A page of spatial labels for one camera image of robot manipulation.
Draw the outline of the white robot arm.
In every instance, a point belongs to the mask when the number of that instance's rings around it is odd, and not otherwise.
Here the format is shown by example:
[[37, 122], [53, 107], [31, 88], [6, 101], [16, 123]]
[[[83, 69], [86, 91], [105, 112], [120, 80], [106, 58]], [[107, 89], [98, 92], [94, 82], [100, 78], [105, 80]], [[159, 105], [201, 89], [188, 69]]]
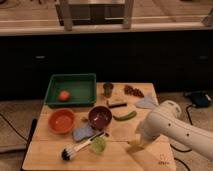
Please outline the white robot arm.
[[180, 106], [171, 100], [150, 111], [136, 127], [140, 143], [151, 143], [165, 135], [213, 161], [213, 132], [192, 126], [178, 119]]

